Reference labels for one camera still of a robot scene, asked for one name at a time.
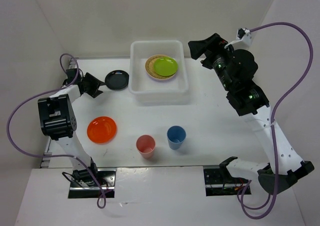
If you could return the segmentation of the orange plate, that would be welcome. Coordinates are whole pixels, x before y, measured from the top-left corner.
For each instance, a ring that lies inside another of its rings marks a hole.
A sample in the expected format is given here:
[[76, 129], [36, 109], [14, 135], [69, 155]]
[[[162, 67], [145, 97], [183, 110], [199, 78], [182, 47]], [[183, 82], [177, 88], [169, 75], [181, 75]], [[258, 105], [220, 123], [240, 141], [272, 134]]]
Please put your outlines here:
[[117, 133], [116, 122], [107, 116], [93, 119], [87, 127], [88, 138], [96, 144], [105, 144], [111, 141]]

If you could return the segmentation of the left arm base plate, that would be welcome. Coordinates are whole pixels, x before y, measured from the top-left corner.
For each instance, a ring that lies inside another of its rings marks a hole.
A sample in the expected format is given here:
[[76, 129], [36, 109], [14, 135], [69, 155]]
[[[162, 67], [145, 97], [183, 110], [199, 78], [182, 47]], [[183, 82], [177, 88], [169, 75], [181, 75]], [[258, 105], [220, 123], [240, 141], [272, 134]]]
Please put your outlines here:
[[[106, 198], [114, 198], [116, 184], [116, 168], [98, 168], [98, 181], [105, 193]], [[99, 187], [93, 180], [89, 184], [76, 180], [67, 172], [63, 175], [70, 182], [68, 198], [69, 199], [101, 199]]]

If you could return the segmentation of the purple plate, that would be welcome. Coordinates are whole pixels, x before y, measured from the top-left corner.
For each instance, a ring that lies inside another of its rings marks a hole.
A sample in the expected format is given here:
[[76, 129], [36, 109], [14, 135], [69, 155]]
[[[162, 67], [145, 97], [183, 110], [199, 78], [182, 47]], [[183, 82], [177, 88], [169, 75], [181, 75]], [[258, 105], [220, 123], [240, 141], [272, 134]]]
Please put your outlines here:
[[170, 77], [168, 77], [168, 78], [163, 78], [163, 79], [159, 79], [159, 78], [155, 78], [155, 77], [153, 77], [153, 76], [149, 76], [152, 80], [155, 80], [155, 81], [159, 81], [159, 82], [164, 82], [164, 81], [170, 81], [170, 80], [173, 80], [173, 79], [175, 79], [175, 75], [172, 75], [172, 76], [170, 76]]

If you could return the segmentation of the beige plate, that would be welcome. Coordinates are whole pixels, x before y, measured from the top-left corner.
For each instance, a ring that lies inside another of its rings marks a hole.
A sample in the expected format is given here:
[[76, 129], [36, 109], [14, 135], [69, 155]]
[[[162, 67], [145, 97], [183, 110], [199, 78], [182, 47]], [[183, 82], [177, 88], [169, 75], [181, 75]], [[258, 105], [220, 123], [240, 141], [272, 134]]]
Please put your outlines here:
[[165, 81], [175, 76], [178, 63], [169, 56], [157, 54], [146, 60], [145, 70], [152, 79]]

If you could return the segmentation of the black plate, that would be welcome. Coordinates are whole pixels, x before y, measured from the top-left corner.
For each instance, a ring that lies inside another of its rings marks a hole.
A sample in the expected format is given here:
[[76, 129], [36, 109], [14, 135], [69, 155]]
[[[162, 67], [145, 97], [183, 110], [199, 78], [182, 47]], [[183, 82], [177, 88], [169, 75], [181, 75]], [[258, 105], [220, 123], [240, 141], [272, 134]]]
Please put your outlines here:
[[114, 70], [107, 74], [104, 81], [110, 90], [124, 90], [129, 84], [129, 74], [123, 70]]

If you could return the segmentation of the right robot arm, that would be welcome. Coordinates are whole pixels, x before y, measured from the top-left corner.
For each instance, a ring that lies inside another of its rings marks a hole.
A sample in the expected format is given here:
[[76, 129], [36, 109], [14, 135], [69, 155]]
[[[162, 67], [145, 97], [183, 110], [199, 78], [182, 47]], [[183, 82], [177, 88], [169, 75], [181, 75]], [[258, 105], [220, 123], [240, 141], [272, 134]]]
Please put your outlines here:
[[217, 33], [204, 40], [189, 41], [188, 46], [192, 59], [205, 55], [202, 66], [216, 72], [228, 102], [255, 133], [269, 160], [256, 163], [230, 157], [219, 165], [220, 179], [225, 183], [235, 178], [257, 181], [268, 194], [274, 195], [312, 172], [312, 162], [304, 161], [295, 152], [271, 119], [270, 102], [253, 82], [258, 69], [254, 56], [248, 50], [234, 49]]

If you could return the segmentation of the round bamboo mat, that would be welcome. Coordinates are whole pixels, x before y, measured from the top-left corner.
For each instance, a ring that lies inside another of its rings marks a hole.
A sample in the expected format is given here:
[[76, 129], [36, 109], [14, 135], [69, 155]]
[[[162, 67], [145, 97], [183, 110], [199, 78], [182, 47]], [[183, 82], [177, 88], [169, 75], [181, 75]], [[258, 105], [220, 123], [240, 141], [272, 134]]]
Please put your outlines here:
[[166, 57], [166, 55], [163, 55], [163, 54], [157, 54], [157, 55], [153, 55], [151, 57], [149, 57], [145, 63], [145, 70], [147, 72], [147, 74], [149, 76], [153, 76], [155, 78], [159, 78], [159, 79], [163, 79], [163, 78], [168, 78], [170, 76], [161, 76], [159, 74], [157, 74], [154, 70], [154, 63], [155, 61], [158, 59], [158, 58], [161, 58], [161, 57]]

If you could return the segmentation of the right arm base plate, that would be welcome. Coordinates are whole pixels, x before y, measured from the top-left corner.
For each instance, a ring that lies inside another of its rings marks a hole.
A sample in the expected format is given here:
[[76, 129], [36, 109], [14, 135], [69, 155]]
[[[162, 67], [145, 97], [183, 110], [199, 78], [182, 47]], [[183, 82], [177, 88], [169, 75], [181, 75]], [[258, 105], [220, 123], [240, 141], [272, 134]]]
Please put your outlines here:
[[203, 176], [207, 197], [236, 195], [249, 182], [244, 178], [224, 177], [218, 166], [204, 167]]

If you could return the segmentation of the green plate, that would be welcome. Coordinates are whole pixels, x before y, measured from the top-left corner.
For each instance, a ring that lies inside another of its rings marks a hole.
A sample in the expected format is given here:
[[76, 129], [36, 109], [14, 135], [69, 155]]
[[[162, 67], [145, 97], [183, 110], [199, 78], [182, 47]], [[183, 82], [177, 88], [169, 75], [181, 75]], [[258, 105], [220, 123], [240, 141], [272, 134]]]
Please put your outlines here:
[[161, 57], [154, 62], [153, 69], [160, 76], [171, 76], [177, 72], [178, 63], [173, 58]]

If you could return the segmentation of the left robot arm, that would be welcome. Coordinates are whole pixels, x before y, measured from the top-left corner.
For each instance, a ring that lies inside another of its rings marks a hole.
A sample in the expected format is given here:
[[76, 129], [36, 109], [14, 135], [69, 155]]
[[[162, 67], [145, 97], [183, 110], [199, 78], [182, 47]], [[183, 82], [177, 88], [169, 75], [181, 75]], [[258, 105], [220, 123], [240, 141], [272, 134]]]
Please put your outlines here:
[[99, 87], [103, 82], [93, 75], [86, 73], [77, 74], [77, 69], [66, 71], [67, 79], [62, 83], [62, 89], [48, 98], [39, 99], [37, 102], [40, 127], [44, 135], [49, 136], [62, 147], [70, 158], [73, 172], [71, 181], [78, 186], [96, 186], [100, 179], [91, 156], [89, 156], [80, 143], [77, 135], [77, 120], [72, 108], [72, 103], [84, 93], [96, 98], [102, 91]]

